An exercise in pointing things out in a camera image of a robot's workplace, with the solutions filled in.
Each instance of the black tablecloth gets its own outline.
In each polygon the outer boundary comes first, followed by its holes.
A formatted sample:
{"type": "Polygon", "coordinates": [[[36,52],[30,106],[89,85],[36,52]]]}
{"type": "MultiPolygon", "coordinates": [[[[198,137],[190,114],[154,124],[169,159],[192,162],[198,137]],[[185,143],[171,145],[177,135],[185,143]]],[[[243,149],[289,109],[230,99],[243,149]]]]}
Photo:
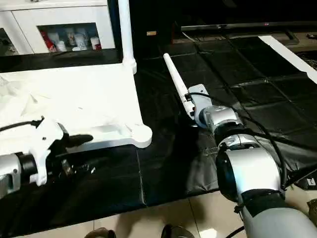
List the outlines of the black tablecloth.
{"type": "MultiPolygon", "coordinates": [[[[0,237],[217,190],[214,139],[191,127],[184,116],[163,53],[170,53],[187,87],[202,83],[211,95],[262,123],[276,139],[289,170],[317,162],[317,85],[305,73],[259,38],[198,45],[157,47],[138,59],[135,84],[144,124],[153,130],[149,147],[126,145],[67,156],[70,164],[86,173],[41,187],[27,185],[0,200],[0,237]]],[[[104,50],[7,57],[0,59],[0,67],[8,72],[114,62],[117,52],[104,50]]],[[[263,132],[248,126],[279,163],[263,132]]]]}

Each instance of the black cable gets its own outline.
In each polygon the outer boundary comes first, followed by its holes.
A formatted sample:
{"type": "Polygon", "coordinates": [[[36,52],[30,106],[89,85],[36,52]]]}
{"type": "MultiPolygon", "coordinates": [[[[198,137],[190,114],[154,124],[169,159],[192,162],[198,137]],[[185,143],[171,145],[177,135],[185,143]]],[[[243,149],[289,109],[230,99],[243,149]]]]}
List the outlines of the black cable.
{"type": "Polygon", "coordinates": [[[228,235],[226,238],[232,238],[234,237],[236,234],[238,234],[239,232],[243,231],[244,230],[244,226],[236,229],[234,232],[232,232],[230,235],[228,235]]]}
{"type": "Polygon", "coordinates": [[[190,95],[200,95],[200,96],[208,97],[208,98],[210,98],[212,100],[216,100],[216,101],[220,102],[221,104],[223,104],[224,106],[231,108],[234,112],[236,112],[239,115],[239,117],[241,117],[241,118],[243,118],[245,120],[248,120],[248,121],[252,122],[253,124],[255,124],[257,127],[259,127],[264,132],[264,134],[267,135],[270,143],[272,144],[272,146],[273,146],[273,148],[274,148],[274,150],[275,150],[275,152],[276,152],[276,154],[277,154],[277,156],[278,156],[278,158],[280,160],[280,163],[281,163],[281,188],[283,190],[286,189],[286,183],[287,183],[286,161],[285,161],[281,151],[279,150],[277,144],[272,139],[272,136],[270,135],[268,130],[261,123],[259,123],[258,121],[254,120],[252,118],[240,115],[239,112],[235,108],[233,108],[232,106],[230,106],[227,103],[225,103],[224,101],[219,100],[219,99],[217,99],[217,98],[215,98],[213,96],[210,96],[208,94],[205,94],[205,93],[188,93],[186,95],[189,95],[189,96],[190,95]]]}
{"type": "Polygon", "coordinates": [[[1,127],[0,132],[4,131],[4,130],[9,130],[9,129],[12,129],[15,127],[23,126],[23,125],[32,125],[32,126],[38,127],[41,122],[42,122],[42,120],[31,120],[31,121],[19,122],[19,123],[15,123],[12,125],[7,125],[4,127],[1,127]]]}

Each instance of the white rod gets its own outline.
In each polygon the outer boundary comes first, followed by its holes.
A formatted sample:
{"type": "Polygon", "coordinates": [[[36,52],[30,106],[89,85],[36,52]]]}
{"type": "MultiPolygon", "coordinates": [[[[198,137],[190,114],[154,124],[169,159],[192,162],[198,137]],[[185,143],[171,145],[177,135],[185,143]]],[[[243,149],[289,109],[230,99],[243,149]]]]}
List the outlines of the white rod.
{"type": "Polygon", "coordinates": [[[136,73],[137,64],[133,56],[129,0],[118,0],[118,3],[123,51],[122,63],[126,66],[130,66],[133,73],[136,73]]]}
{"type": "Polygon", "coordinates": [[[188,93],[188,89],[186,88],[186,85],[183,81],[183,79],[181,78],[181,76],[179,75],[179,72],[177,71],[172,59],[170,58],[169,54],[168,53],[165,53],[163,55],[164,57],[164,60],[165,60],[165,63],[167,65],[167,68],[168,68],[168,71],[173,79],[173,82],[174,82],[174,85],[176,87],[176,90],[178,92],[178,95],[180,97],[180,100],[182,101],[183,105],[184,105],[184,108],[186,110],[186,113],[191,117],[193,118],[191,115],[190,115],[190,112],[193,111],[193,108],[194,108],[194,104],[192,102],[188,102],[186,97],[185,97],[185,94],[188,93]]]}

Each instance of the white cabinet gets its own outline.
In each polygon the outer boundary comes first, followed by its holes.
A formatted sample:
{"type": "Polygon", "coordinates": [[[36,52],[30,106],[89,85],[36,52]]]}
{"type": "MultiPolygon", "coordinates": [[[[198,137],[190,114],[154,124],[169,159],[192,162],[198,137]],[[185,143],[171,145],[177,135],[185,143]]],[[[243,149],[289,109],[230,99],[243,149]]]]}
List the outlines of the white cabinet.
{"type": "Polygon", "coordinates": [[[32,48],[25,39],[11,11],[0,12],[0,56],[32,54],[32,48]]]}
{"type": "Polygon", "coordinates": [[[63,35],[67,49],[71,50],[75,45],[67,43],[66,28],[73,28],[76,33],[76,29],[87,27],[89,39],[99,37],[102,49],[115,48],[107,6],[14,10],[12,14],[34,53],[49,52],[40,31],[53,31],[63,35]]]}

